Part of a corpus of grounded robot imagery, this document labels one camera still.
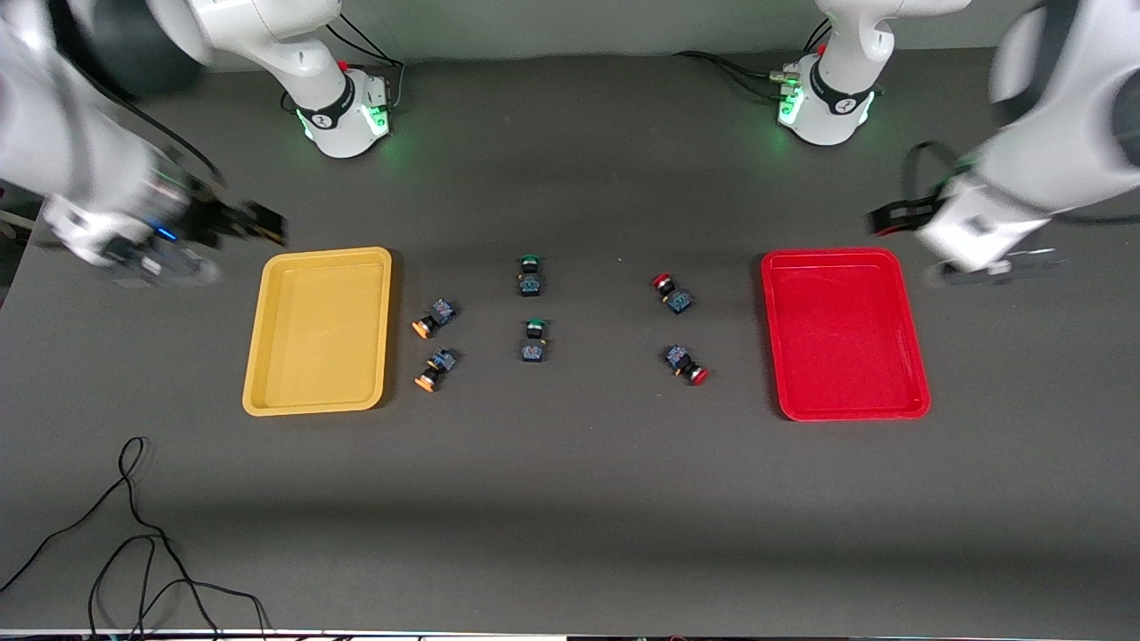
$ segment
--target red tray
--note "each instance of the red tray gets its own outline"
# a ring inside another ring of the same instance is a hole
[[[793,421],[918,419],[930,390],[903,271],[879,249],[784,250],[760,263],[780,407]]]

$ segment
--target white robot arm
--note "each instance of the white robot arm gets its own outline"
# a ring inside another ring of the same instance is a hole
[[[156,242],[284,242],[284,220],[219,203],[120,127],[108,95],[129,104],[182,89],[213,50],[234,51],[282,82],[321,152],[360,154],[389,130],[383,80],[299,38],[339,11],[336,0],[0,0],[0,178],[44,196],[60,242],[122,284],[210,282],[212,263]]]
[[[813,145],[846,141],[866,120],[874,98],[872,87],[890,55],[895,34],[891,18],[939,16],[966,8],[970,0],[816,0],[831,22],[823,56],[807,52],[784,65],[798,74],[777,122]]]
[[[212,48],[274,74],[296,103],[306,135],[326,155],[357,156],[388,135],[384,80],[342,70],[323,42],[301,38],[336,19],[340,0],[190,2]]]
[[[1140,187],[1140,3],[1045,0],[1003,39],[990,90],[1002,129],[925,213],[893,224],[880,210],[872,226],[917,229],[958,270],[1000,275],[1054,214]]]

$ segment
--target plastic tray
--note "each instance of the plastic tray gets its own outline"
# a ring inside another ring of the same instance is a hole
[[[266,263],[242,405],[254,416],[367,409],[384,391],[392,257],[382,248]]]
[[[793,421],[918,419],[930,408],[898,259],[775,251],[760,265],[780,407]]]

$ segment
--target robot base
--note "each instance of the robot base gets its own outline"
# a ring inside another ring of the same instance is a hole
[[[811,54],[797,63],[784,65],[783,71],[795,72],[801,79],[807,79],[812,66],[819,59],[817,55]],[[874,92],[863,105],[856,105],[850,113],[836,115],[831,113],[828,103],[815,92],[812,83],[805,81],[781,103],[776,122],[791,129],[807,143],[830,147],[846,141],[855,133],[858,125],[866,122],[868,109],[873,100]]]
[[[334,159],[358,156],[390,131],[391,114],[384,79],[370,76],[359,70],[349,70],[345,76],[356,86],[356,104],[335,128],[310,127],[304,116],[298,113],[304,125],[304,135],[317,144],[321,153]]]

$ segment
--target yellow tray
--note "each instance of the yellow tray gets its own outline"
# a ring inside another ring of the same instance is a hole
[[[261,274],[242,405],[254,416],[368,409],[384,391],[392,255],[274,257]]]

